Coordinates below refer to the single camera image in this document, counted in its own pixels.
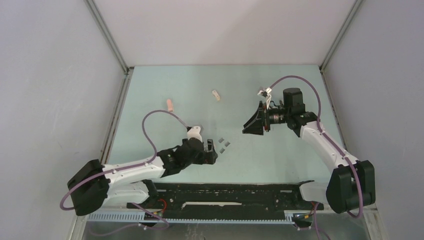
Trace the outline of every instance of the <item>white wall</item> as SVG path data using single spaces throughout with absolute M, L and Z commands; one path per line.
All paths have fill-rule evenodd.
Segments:
M 123 72 L 83 0 L 2 1 L 0 33 L 0 239 L 65 239 L 59 202 L 100 156 Z
M 326 73 L 350 152 L 375 167 L 391 240 L 423 239 L 424 1 L 368 0 Z
M 355 0 L 97 0 L 129 66 L 321 64 Z

